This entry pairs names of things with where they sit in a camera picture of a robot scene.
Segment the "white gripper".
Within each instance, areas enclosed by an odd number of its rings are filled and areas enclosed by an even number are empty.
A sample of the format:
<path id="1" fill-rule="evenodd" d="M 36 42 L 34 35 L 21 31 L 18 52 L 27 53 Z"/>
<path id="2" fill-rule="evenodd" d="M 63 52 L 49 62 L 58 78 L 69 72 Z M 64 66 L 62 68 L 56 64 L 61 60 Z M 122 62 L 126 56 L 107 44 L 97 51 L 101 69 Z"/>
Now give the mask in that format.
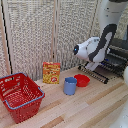
<path id="1" fill-rule="evenodd" d="M 90 71 L 94 71 L 99 66 L 99 63 L 88 62 L 85 68 Z"/>

